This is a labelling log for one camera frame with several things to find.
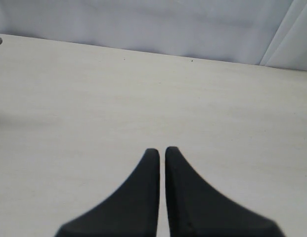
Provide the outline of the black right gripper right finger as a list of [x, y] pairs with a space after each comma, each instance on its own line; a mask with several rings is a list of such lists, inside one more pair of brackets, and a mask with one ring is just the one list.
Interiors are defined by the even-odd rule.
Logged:
[[282, 237], [271, 219], [227, 198], [207, 183], [178, 147], [165, 152], [165, 194], [172, 237]]

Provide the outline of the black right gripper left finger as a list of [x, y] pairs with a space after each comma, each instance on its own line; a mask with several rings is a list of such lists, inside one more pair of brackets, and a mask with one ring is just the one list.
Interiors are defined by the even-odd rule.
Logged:
[[125, 182], [102, 203], [63, 224], [57, 237], [154, 237], [160, 201], [160, 156], [146, 149]]

